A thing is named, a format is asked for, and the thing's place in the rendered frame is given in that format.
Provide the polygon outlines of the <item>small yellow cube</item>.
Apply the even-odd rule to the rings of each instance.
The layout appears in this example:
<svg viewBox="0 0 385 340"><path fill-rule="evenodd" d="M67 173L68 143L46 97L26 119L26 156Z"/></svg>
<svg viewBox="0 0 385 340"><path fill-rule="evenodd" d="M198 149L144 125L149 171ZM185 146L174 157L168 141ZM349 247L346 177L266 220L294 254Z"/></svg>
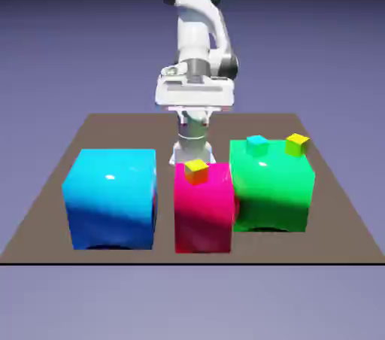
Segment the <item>small yellow cube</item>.
<svg viewBox="0 0 385 340"><path fill-rule="evenodd" d="M309 137L293 133L285 140L285 154L294 157L305 155Z"/></svg>
<svg viewBox="0 0 385 340"><path fill-rule="evenodd" d="M192 184L203 184L208 181L209 165L201 159L193 159L184 163L185 178Z"/></svg>

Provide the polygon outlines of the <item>small cyan cube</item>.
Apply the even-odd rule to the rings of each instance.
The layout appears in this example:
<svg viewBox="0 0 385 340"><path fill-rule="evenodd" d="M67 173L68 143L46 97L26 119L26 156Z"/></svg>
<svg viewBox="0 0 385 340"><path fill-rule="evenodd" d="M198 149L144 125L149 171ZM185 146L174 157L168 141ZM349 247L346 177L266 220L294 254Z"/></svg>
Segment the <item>small cyan cube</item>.
<svg viewBox="0 0 385 340"><path fill-rule="evenodd" d="M263 156L268 152L269 140L262 135L251 135L246 139L246 151L251 156Z"/></svg>

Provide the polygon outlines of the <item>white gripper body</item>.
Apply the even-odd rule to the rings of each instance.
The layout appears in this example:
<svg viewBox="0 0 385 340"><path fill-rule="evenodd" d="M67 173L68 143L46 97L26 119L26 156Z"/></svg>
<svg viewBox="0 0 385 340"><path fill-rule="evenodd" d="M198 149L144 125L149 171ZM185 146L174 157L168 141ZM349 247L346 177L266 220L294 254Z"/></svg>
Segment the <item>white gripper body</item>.
<svg viewBox="0 0 385 340"><path fill-rule="evenodd" d="M233 80L203 76L191 83L185 75L159 76L155 103L161 107L230 108L235 101Z"/></svg>

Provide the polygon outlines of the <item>large blue box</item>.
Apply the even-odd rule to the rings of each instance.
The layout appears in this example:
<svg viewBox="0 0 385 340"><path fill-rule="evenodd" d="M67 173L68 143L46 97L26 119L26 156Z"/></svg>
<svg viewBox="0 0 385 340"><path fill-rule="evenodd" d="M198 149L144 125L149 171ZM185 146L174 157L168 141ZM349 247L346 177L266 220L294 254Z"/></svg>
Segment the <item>large blue box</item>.
<svg viewBox="0 0 385 340"><path fill-rule="evenodd" d="M150 250L156 225L154 149L82 149L62 183L75 250Z"/></svg>

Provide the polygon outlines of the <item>large pink box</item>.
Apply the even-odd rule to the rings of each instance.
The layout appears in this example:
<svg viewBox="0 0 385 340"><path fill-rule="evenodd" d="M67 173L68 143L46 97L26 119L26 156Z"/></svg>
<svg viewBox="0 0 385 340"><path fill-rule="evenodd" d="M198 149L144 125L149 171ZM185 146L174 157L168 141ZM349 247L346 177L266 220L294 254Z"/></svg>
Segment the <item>large pink box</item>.
<svg viewBox="0 0 385 340"><path fill-rule="evenodd" d="M208 179L191 184L184 164L174 171L174 248L177 253L228 253L238 206L230 166L208 166Z"/></svg>

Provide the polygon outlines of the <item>large green box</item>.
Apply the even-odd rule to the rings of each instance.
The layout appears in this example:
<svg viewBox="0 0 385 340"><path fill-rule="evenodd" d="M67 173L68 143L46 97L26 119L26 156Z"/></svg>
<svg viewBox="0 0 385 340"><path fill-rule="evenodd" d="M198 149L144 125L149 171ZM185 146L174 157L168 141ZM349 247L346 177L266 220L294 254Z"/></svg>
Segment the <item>large green box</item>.
<svg viewBox="0 0 385 340"><path fill-rule="evenodd" d="M229 163L239 203L236 232L306 230L316 175L304 154L286 153L284 140L255 149L247 139L231 140Z"/></svg>

